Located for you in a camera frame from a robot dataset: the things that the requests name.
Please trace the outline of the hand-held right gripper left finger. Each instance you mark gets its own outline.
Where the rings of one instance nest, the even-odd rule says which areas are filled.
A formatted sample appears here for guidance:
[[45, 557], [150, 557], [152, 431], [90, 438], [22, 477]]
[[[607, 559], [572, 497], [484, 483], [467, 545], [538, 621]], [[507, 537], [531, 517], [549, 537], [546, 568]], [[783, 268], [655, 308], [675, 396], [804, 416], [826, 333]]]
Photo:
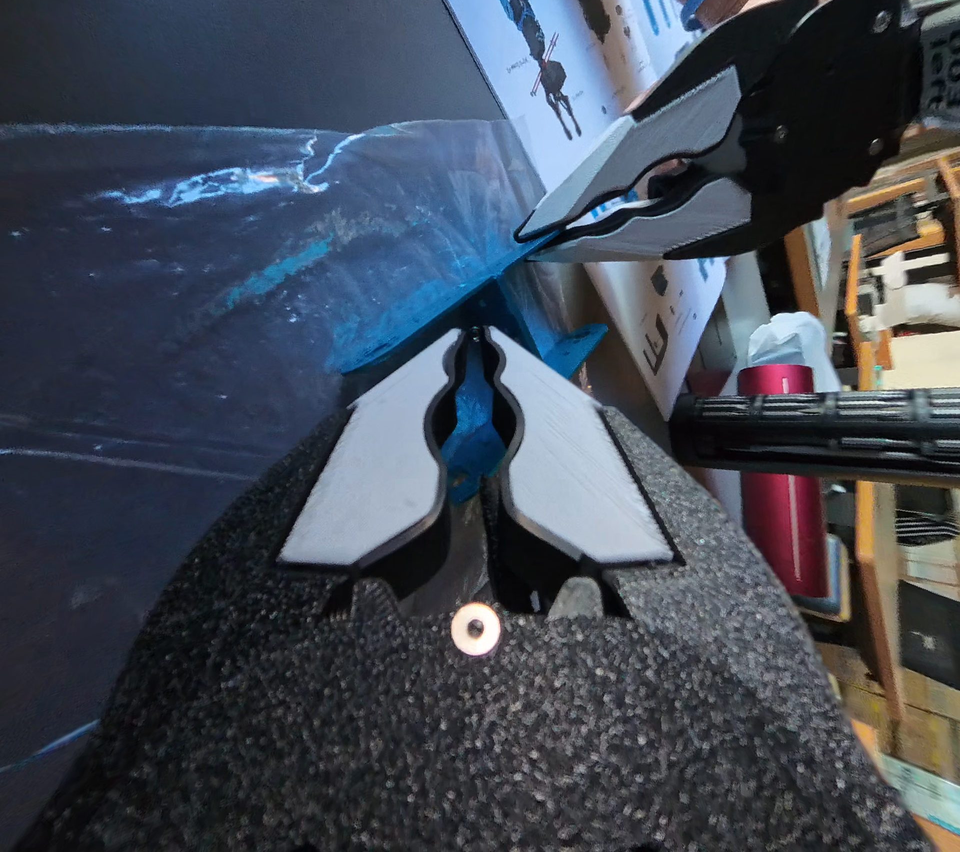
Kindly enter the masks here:
[[450, 552], [448, 467], [466, 336], [454, 329], [359, 396], [277, 554], [292, 570], [388, 583], [409, 598]]

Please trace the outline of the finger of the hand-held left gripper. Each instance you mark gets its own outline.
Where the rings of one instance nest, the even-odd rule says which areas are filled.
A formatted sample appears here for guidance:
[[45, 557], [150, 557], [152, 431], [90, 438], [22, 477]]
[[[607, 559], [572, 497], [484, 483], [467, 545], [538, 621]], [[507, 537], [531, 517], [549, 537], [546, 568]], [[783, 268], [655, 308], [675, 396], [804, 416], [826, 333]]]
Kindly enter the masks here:
[[535, 208], [529, 220], [547, 239], [529, 234], [529, 258], [547, 262], [621, 262], [678, 256], [683, 249], [746, 226], [752, 196], [729, 177], [702, 177], [660, 200], [616, 205], [606, 217], [593, 219], [597, 205], [620, 199], [623, 191], [590, 186], [563, 216], [547, 219], [549, 204], [572, 191], [559, 186]]
[[738, 71], [723, 69], [642, 119], [625, 115], [590, 153], [543, 197], [517, 229], [526, 243], [552, 234], [630, 191], [665, 161], [697, 158], [721, 144], [741, 98]]

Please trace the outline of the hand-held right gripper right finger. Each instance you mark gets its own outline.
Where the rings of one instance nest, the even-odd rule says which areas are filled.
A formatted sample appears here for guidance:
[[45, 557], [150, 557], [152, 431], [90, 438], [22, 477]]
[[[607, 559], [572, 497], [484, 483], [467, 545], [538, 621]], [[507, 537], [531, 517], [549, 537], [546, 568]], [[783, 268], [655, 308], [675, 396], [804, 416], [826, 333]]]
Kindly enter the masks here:
[[481, 339], [497, 468], [494, 580], [504, 598], [558, 598], [572, 578], [675, 561], [601, 405], [506, 333]]

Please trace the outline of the blue metal bracket assembly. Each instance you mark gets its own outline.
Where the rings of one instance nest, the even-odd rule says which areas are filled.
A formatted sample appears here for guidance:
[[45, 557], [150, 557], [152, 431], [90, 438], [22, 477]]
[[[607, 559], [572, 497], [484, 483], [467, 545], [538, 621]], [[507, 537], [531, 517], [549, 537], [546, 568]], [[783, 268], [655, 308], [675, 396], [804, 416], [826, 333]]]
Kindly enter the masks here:
[[[331, 357], [355, 393], [452, 328], [496, 327], [566, 378], [575, 377], [607, 332], [605, 325], [572, 324], [560, 282], [547, 266], [481, 253], [454, 265], [441, 277], [416, 276], [356, 328], [337, 326]], [[483, 372], [481, 348], [471, 344], [465, 351], [454, 398], [456, 425], [440, 443], [449, 498], [457, 505], [495, 475], [507, 446], [494, 426], [495, 393]]]

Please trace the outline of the grey desk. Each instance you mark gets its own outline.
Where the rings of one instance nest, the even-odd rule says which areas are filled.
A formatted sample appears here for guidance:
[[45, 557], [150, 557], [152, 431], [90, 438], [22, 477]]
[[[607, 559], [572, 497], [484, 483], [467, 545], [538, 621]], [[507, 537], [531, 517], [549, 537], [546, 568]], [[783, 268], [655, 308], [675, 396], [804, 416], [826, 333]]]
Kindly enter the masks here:
[[[2, 120], [355, 131], [495, 107], [441, 0], [2, 0]], [[233, 498], [157, 596], [100, 729], [2, 780], [27, 850], [559, 850], [564, 809], [477, 777], [507, 665], [582, 619], [450, 641], [452, 598], [406, 618], [380, 580], [276, 567], [272, 548], [346, 415]]]

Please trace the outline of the white crumpled wrapping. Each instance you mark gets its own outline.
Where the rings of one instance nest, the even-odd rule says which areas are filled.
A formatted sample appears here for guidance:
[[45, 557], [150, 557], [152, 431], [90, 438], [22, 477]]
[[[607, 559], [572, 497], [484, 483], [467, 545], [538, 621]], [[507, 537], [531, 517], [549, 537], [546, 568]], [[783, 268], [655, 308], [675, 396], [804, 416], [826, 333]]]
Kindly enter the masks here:
[[779, 313], [749, 338], [747, 366], [805, 365], [816, 375], [834, 372], [832, 340], [824, 325], [809, 312]]

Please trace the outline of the white instruction booklet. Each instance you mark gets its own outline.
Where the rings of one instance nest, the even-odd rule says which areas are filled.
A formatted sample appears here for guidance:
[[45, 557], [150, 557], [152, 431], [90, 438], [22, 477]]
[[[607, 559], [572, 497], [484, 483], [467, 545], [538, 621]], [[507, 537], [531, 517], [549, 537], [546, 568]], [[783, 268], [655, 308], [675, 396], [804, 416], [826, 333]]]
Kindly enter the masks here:
[[[695, 40], [677, 0], [443, 0], [549, 190]], [[726, 282], [726, 258], [586, 267], [664, 418]]]

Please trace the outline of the red metal cylinder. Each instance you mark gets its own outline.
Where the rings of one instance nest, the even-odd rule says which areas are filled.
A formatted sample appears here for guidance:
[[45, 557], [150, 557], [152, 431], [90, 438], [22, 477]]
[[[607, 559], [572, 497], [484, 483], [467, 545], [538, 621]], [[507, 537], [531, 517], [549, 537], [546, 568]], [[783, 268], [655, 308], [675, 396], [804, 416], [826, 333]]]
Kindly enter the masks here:
[[[742, 370], [741, 396], [813, 392], [809, 366], [765, 364]], [[823, 486], [808, 475], [741, 474], [743, 526], [792, 596], [823, 598], [830, 592], [830, 559]]]

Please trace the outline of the black ribbed cylinder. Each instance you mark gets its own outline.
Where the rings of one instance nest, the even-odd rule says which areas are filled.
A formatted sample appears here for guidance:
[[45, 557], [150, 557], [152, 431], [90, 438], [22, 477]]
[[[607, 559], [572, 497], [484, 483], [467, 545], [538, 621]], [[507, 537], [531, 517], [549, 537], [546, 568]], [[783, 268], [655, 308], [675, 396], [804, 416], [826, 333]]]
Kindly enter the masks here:
[[687, 466], [956, 488], [957, 388], [697, 398], [669, 420]]

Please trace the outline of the large clear plastic bag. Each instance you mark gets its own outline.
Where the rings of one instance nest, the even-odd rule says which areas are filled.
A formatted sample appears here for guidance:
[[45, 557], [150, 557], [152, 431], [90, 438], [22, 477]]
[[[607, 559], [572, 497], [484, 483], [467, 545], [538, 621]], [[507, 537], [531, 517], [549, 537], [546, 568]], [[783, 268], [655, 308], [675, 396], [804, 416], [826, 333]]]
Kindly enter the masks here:
[[81, 737], [226, 505], [352, 397], [337, 326], [513, 241], [506, 121], [2, 127], [2, 773]]

